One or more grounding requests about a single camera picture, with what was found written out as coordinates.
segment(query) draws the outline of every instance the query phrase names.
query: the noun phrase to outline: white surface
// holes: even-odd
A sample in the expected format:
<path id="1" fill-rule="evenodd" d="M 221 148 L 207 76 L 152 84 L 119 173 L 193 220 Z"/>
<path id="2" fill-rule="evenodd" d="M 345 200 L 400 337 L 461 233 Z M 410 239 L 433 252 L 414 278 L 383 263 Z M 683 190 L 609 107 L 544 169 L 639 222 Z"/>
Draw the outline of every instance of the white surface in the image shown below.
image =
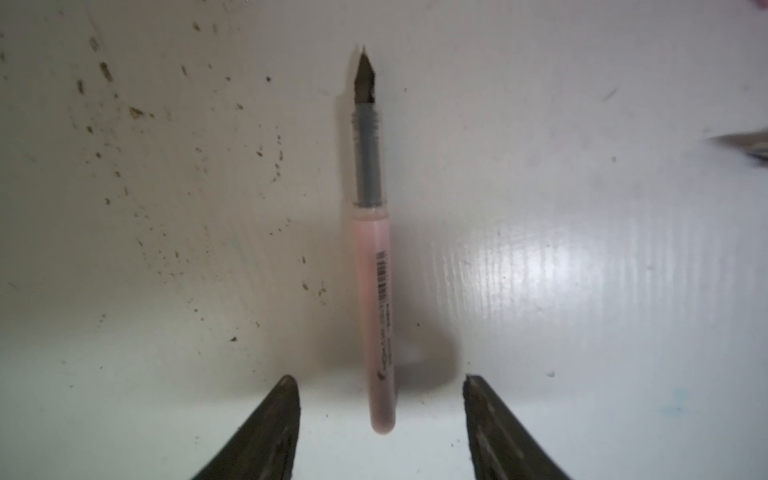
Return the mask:
<path id="1" fill-rule="evenodd" d="M 768 170 L 705 141 L 768 124 L 747 0 L 7 0 L 0 25 L 3 479 L 189 478 L 284 373 L 296 478 L 471 478 L 466 372 L 576 479 L 764 478 Z M 412 362 L 386 437 L 346 216 L 363 44 Z"/>

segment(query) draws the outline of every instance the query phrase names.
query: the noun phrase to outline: pink pen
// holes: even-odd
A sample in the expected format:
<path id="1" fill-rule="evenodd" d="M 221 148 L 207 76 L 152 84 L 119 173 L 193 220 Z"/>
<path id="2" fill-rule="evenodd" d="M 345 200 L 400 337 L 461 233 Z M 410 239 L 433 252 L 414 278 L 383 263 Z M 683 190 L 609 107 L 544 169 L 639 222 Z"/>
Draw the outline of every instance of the pink pen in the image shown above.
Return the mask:
<path id="1" fill-rule="evenodd" d="M 379 116 L 373 97 L 375 77 L 363 50 L 355 77 L 353 127 L 357 202 L 353 233 L 371 426 L 377 433 L 385 434 L 395 427 L 396 396 L 390 311 L 389 215 L 379 162 Z"/>

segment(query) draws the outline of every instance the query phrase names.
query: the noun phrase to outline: metal nib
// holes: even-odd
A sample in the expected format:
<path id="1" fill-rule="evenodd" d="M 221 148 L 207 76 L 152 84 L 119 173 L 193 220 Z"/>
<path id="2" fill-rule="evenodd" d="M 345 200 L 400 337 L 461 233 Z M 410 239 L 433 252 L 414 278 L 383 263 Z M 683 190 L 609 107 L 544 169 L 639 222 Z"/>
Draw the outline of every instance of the metal nib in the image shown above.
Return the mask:
<path id="1" fill-rule="evenodd" d="M 376 82 L 376 74 L 373 73 L 373 67 L 366 55 L 366 50 L 362 50 L 360 63 L 357 65 L 357 76 L 355 76 L 355 103 L 372 104 L 376 103 L 373 99 L 373 86 Z"/>

